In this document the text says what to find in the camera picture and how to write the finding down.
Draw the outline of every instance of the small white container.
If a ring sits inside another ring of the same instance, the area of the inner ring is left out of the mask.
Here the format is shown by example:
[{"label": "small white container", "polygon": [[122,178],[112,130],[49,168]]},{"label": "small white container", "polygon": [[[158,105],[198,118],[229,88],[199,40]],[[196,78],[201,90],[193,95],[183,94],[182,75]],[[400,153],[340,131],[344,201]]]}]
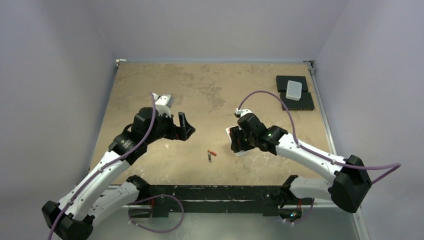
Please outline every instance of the small white container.
[{"label": "small white container", "polygon": [[290,100],[299,101],[302,96],[302,83],[297,81],[288,81],[285,97]]}]

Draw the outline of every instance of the white wall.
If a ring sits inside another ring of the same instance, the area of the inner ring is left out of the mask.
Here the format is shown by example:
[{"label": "white wall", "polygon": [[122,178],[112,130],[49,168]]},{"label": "white wall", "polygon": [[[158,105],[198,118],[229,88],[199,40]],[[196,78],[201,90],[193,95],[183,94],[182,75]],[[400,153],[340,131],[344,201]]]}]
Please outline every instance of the white wall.
[{"label": "white wall", "polygon": [[89,166],[115,72],[82,0],[0,3],[0,239],[46,239],[41,207]]},{"label": "white wall", "polygon": [[316,60],[338,153],[402,163],[364,200],[376,240],[423,238],[423,9],[422,0],[350,0]]},{"label": "white wall", "polygon": [[304,61],[347,0],[89,0],[117,59]]}]

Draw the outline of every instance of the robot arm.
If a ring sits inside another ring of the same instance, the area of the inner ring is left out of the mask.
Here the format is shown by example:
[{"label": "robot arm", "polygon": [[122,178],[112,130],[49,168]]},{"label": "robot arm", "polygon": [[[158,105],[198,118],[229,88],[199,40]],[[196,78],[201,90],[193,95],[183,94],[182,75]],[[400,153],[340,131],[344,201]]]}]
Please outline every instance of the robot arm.
[{"label": "robot arm", "polygon": [[[106,195],[101,194],[116,177],[147,152],[149,144],[162,138],[186,141],[196,131],[187,122],[183,112],[178,113],[180,126],[174,124],[170,109],[174,98],[171,95],[153,94],[153,96],[156,108],[154,125],[143,144],[126,158],[116,161],[135,147],[146,135],[152,120],[152,107],[140,109],[133,123],[127,125],[122,133],[114,138],[100,162],[71,192],[58,202],[48,201],[43,206],[44,219],[51,228],[59,213],[66,205],[69,205],[54,229],[60,238],[86,239],[91,234],[93,226],[122,206],[138,200],[143,184],[132,181],[132,177],[129,177],[127,182],[116,190]],[[78,190],[81,192],[72,200]]]},{"label": "robot arm", "polygon": [[[347,168],[335,162],[364,166],[362,160],[354,155],[349,159],[324,152],[305,142],[298,140],[287,130],[271,126],[267,128],[259,118],[248,109],[236,109],[238,126],[227,129],[231,141],[231,149],[240,156],[253,148],[263,152],[270,152],[302,164],[317,172],[323,179],[307,179],[297,175],[290,176],[283,190],[289,199],[317,198],[333,201],[338,207],[355,213],[372,183],[366,170]],[[333,162],[322,159],[306,151],[302,147],[315,153],[328,156]]]}]

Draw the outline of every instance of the marble-pattern surface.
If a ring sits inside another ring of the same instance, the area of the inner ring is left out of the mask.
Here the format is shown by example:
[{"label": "marble-pattern surface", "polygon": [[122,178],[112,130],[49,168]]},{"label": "marble-pattern surface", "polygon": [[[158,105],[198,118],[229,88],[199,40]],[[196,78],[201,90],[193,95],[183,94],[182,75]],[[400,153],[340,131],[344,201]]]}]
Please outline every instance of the marble-pattern surface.
[{"label": "marble-pattern surface", "polygon": [[[116,74],[101,125],[91,167],[95,166],[114,137],[132,123],[140,108],[151,106],[149,92],[171,94],[173,114],[184,112],[196,128],[188,141],[161,139],[115,179],[140,175],[150,184],[179,185],[281,185],[289,175],[319,177],[302,165],[271,153],[251,150],[237,157],[230,150],[225,128],[236,125],[235,108],[250,92],[277,94],[276,75],[306,76],[315,104],[313,111],[293,111],[300,140],[328,152],[329,146],[311,77],[303,64],[237,63],[122,63]],[[289,118],[273,97],[258,93],[244,108],[252,110],[267,126],[292,131]],[[208,162],[207,150],[217,153]]]}]

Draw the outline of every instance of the table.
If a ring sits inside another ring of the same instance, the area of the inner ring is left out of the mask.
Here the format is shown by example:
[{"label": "table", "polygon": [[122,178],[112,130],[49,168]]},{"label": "table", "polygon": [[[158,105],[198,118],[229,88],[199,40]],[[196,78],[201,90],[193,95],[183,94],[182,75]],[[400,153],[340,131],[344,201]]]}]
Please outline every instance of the table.
[{"label": "table", "polygon": [[[276,75],[305,76],[315,110],[293,111],[298,138],[331,152],[322,112],[311,75],[304,64],[236,63],[122,63],[116,74],[101,125],[91,167],[95,166],[113,138],[132,123],[140,108],[151,105],[149,92],[175,97],[174,114],[185,112],[196,128],[187,142],[161,139],[149,145],[147,153],[114,182],[140,175],[150,184],[175,185],[281,185],[289,175],[319,177],[302,165],[258,149],[237,157],[230,150],[225,128],[236,125],[234,110],[256,90],[276,91]],[[243,106],[252,110],[267,126],[277,125],[292,132],[287,113],[271,96],[258,93]],[[217,153],[208,162],[207,149]],[[128,224],[123,207],[97,226],[90,239],[368,239],[361,210],[350,214],[333,203],[318,200],[309,219],[291,227],[279,217],[260,214],[186,213],[177,230],[156,234]],[[168,229],[180,213],[168,218],[137,219],[142,225]]]},{"label": "table", "polygon": [[[115,179],[139,175],[150,184],[175,185],[281,185],[289,175],[319,177],[315,172],[286,158],[258,149],[237,157],[230,150],[225,128],[235,126],[234,110],[256,90],[277,94],[276,75],[305,76],[315,105],[313,111],[292,111],[300,140],[329,152],[311,75],[305,64],[251,63],[126,63],[121,62],[101,125],[91,168],[108,145],[133,122],[140,108],[151,106],[149,92],[175,97],[171,111],[184,112],[196,132],[188,141],[161,139]],[[272,96],[257,93],[243,105],[267,126],[292,131],[287,113]],[[207,150],[217,153],[208,161]]]}]

